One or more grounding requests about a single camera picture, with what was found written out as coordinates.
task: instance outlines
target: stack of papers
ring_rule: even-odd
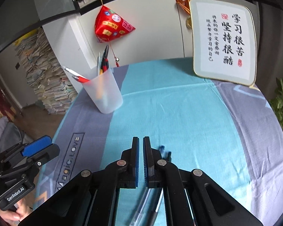
[[[63,114],[78,93],[61,68],[42,28],[16,46],[27,83],[50,114]]]

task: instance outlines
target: pen holder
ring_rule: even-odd
[[[103,74],[82,85],[99,111],[103,114],[109,114],[115,111],[123,103],[121,92],[110,68]]]

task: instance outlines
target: metal screw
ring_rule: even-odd
[[[201,175],[202,175],[202,171],[199,170],[199,169],[195,169],[195,170],[193,171],[193,173],[194,173],[195,176],[201,176]]]
[[[120,167],[123,167],[124,165],[126,165],[127,164],[127,162],[126,161],[124,161],[124,160],[119,160],[119,161],[117,161],[117,163],[116,164],[118,164]]]
[[[81,172],[81,176],[83,176],[83,177],[88,177],[88,176],[90,176],[90,171],[88,171],[88,170],[84,170],[84,171],[82,171]]]
[[[160,166],[165,166],[167,164],[167,162],[165,160],[158,160],[157,164]]]

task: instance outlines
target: blue gripper pad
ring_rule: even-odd
[[[139,169],[139,138],[136,145],[136,159],[135,159],[135,186],[138,187],[138,170]]]
[[[51,145],[52,140],[49,136],[43,136],[39,138],[38,140],[32,142],[28,146],[24,148],[22,151],[23,156],[33,156],[34,154],[38,153],[40,150],[45,149],[49,145]]]
[[[146,187],[149,185],[149,179],[148,179],[148,161],[146,156],[146,144],[145,144],[145,138],[143,138],[143,155],[144,155],[144,175],[145,175],[145,184]]]

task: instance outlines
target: person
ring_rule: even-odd
[[[7,115],[7,113],[10,113],[12,116],[15,115],[15,113],[11,110],[11,106],[6,101],[1,89],[0,89],[0,112],[5,115],[9,121],[11,121],[11,118]]]
[[[30,207],[26,204],[25,198],[22,198],[16,204],[18,205],[16,212],[10,210],[2,211],[0,209],[0,217],[9,224],[13,221],[21,222],[32,212],[32,209],[30,209]]]

